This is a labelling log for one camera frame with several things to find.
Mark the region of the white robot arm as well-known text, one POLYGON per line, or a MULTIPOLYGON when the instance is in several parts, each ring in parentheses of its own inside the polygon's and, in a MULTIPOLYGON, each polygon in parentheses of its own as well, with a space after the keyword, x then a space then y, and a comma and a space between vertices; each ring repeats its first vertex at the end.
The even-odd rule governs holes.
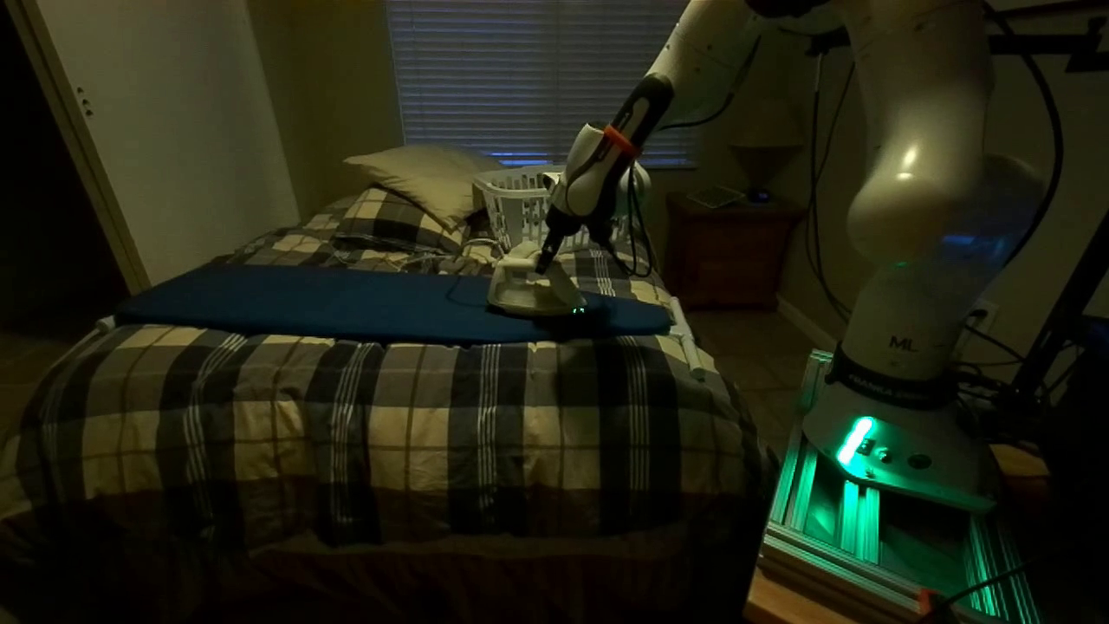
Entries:
POLYGON ((941 385, 961 314, 1040 213, 1038 172, 986 150, 991 52, 977 0, 685 0, 618 114, 573 137, 548 237, 601 237, 646 143, 722 104, 764 32, 823 5, 847 25, 874 137, 847 213, 874 276, 853 306, 838 365, 889 385, 941 385))

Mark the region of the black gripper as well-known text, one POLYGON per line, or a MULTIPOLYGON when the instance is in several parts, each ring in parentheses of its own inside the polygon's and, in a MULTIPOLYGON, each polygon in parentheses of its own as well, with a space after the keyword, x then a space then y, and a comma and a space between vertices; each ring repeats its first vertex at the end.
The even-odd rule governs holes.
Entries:
POLYGON ((592 244, 608 244, 614 237, 618 191, 618 171, 560 165, 552 177, 548 237, 539 246, 534 270, 548 275, 560 249, 560 240, 577 237, 579 229, 586 229, 592 244))

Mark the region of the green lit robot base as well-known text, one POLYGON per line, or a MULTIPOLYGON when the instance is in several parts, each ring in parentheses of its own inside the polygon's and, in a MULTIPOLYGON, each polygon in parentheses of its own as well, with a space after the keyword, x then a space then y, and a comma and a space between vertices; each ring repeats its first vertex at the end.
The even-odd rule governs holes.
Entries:
POLYGON ((900 442, 827 374, 810 350, 759 572, 857 624, 1044 624, 1001 505, 945 481, 937 438, 900 442))

